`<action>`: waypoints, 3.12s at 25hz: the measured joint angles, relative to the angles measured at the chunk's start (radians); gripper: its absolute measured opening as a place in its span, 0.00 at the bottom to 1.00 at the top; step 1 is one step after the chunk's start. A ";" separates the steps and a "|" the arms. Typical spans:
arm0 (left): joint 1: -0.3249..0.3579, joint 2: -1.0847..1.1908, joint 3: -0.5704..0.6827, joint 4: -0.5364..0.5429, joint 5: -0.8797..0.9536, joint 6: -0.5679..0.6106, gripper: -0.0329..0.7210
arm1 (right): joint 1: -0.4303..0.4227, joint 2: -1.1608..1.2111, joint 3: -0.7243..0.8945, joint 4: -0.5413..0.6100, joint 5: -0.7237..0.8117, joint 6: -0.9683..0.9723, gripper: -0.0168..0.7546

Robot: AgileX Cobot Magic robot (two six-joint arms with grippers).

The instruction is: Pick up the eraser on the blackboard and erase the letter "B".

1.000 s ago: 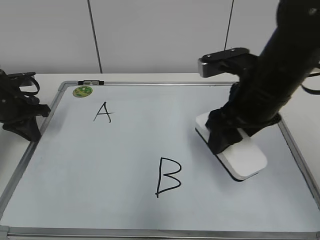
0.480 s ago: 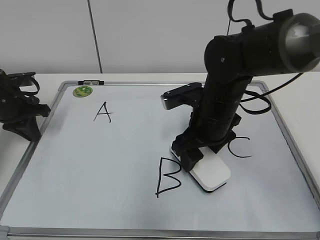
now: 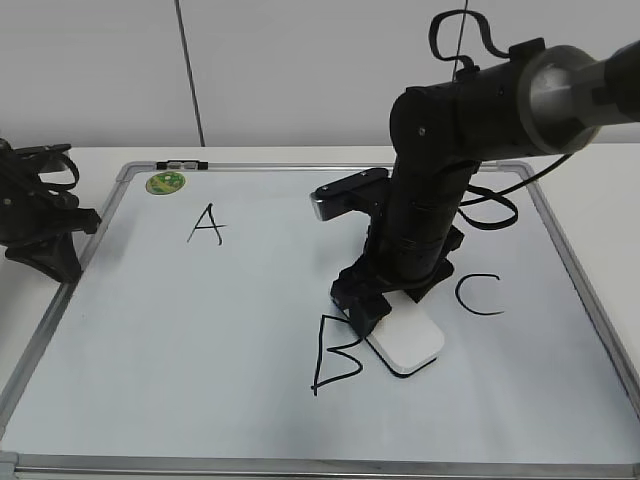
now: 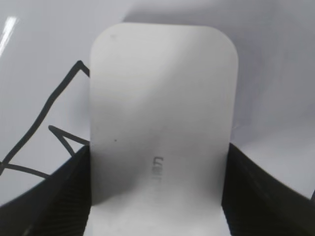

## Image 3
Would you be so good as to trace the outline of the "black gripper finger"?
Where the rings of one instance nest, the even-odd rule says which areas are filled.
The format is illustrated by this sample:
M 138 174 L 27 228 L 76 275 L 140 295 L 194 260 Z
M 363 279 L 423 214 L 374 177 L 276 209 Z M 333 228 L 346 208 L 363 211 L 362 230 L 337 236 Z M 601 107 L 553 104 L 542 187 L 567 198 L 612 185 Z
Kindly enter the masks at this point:
M 59 283 L 76 282 L 82 274 L 71 234 L 59 234 L 35 243 L 9 247 L 5 257 L 38 270 Z

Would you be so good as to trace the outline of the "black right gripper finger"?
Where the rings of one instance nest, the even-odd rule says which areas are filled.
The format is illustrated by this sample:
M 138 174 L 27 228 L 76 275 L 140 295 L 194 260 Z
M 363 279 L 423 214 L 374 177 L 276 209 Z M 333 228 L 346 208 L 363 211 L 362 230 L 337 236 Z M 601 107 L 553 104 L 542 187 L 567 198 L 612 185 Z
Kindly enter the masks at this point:
M 376 325 L 391 312 L 391 305 L 382 294 L 356 298 L 344 309 L 352 330 L 359 338 L 366 338 Z

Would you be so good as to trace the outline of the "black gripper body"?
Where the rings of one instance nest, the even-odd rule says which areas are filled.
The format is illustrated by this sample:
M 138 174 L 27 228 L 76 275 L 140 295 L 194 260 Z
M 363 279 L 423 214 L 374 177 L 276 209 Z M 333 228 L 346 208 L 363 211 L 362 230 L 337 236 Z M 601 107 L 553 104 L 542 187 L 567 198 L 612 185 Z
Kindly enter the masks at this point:
M 454 266 L 447 256 L 457 250 L 463 241 L 463 233 L 455 226 L 449 229 L 434 269 L 427 276 L 409 281 L 375 270 L 373 253 L 379 240 L 380 224 L 380 220 L 370 221 L 363 253 L 352 266 L 342 270 L 333 282 L 333 301 L 340 309 L 348 307 L 356 298 L 367 298 L 393 291 L 405 292 L 406 289 L 423 285 L 432 285 L 434 288 L 454 273 Z

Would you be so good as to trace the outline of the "black second robot arm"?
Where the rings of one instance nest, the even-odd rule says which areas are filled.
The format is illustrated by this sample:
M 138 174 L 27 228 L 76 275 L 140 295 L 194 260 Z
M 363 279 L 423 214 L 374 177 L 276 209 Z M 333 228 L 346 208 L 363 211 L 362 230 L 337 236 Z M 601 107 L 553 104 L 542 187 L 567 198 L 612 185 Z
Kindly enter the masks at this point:
M 13 148 L 1 140 L 1 245 L 5 257 L 68 284 L 82 275 L 73 234 L 97 232 L 96 210 L 72 193 L 80 173 L 68 143 Z

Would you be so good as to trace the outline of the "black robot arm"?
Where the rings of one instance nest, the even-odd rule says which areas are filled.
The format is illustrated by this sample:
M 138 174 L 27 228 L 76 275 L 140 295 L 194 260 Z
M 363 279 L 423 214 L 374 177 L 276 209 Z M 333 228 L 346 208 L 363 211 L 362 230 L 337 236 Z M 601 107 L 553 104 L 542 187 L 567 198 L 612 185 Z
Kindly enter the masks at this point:
M 372 168 L 317 189 L 321 215 L 371 219 L 364 251 L 331 297 L 354 332 L 368 336 L 391 307 L 386 294 L 421 300 L 453 271 L 463 235 L 454 217 L 486 161 L 572 154 L 600 128 L 639 118 L 639 47 L 598 61 L 541 39 L 509 49 L 504 63 L 467 61 L 449 83 L 410 87 L 395 101 L 392 169 Z

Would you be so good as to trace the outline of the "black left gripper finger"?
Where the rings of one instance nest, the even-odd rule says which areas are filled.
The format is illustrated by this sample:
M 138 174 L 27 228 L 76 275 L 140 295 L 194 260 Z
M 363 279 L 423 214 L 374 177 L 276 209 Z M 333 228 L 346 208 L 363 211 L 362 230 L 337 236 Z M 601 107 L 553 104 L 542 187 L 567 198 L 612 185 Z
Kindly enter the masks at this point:
M 415 302 L 419 303 L 424 296 L 433 288 L 432 285 L 423 285 L 416 288 L 406 289 L 405 293 Z

